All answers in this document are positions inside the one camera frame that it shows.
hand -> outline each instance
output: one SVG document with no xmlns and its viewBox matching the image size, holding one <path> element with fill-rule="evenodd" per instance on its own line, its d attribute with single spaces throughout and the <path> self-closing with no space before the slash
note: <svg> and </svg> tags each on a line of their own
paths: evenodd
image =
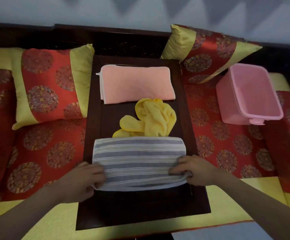
<svg viewBox="0 0 290 240">
<path fill-rule="evenodd" d="M 214 165 L 205 159 L 193 156 L 183 156 L 178 160 L 179 165 L 171 168 L 169 173 L 183 173 L 191 171 L 192 177 L 187 177 L 187 183 L 196 186 L 207 186 L 215 184 L 221 169 L 216 168 Z"/>
<path fill-rule="evenodd" d="M 59 203 L 73 203 L 92 197 L 94 195 L 92 185 L 99 188 L 104 181 L 102 166 L 83 162 L 48 187 Z"/>
</svg>

forearm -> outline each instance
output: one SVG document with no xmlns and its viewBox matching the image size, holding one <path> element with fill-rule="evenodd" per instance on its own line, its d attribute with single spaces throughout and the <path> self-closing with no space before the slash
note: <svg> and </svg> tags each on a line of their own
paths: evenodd
<svg viewBox="0 0 290 240">
<path fill-rule="evenodd" d="M 59 203 L 47 186 L 0 216 L 0 240 L 21 239 L 47 212 Z"/>
<path fill-rule="evenodd" d="M 290 239 L 290 207 L 222 172 L 215 185 L 237 202 L 273 239 Z"/>
</svg>

folded pink towel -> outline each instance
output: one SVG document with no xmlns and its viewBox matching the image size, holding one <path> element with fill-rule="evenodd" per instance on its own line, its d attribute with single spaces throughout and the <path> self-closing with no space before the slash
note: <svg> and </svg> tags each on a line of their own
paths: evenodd
<svg viewBox="0 0 290 240">
<path fill-rule="evenodd" d="M 104 104 L 138 101 L 142 98 L 174 100 L 168 67 L 104 65 L 99 73 L 100 98 Z"/>
</svg>

gray wall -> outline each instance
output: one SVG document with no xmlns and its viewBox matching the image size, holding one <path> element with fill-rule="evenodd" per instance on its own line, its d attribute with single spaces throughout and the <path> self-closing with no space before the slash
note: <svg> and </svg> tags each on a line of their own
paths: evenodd
<svg viewBox="0 0 290 240">
<path fill-rule="evenodd" d="M 0 22 L 158 31 L 176 23 L 290 43 L 290 0 L 0 0 Z"/>
</svg>

bin handle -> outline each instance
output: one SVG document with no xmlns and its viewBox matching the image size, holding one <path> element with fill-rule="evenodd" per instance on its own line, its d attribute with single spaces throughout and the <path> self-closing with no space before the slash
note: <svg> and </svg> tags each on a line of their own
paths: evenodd
<svg viewBox="0 0 290 240">
<path fill-rule="evenodd" d="M 250 119 L 249 122 L 252 125 L 264 125 L 264 120 L 263 119 Z"/>
</svg>

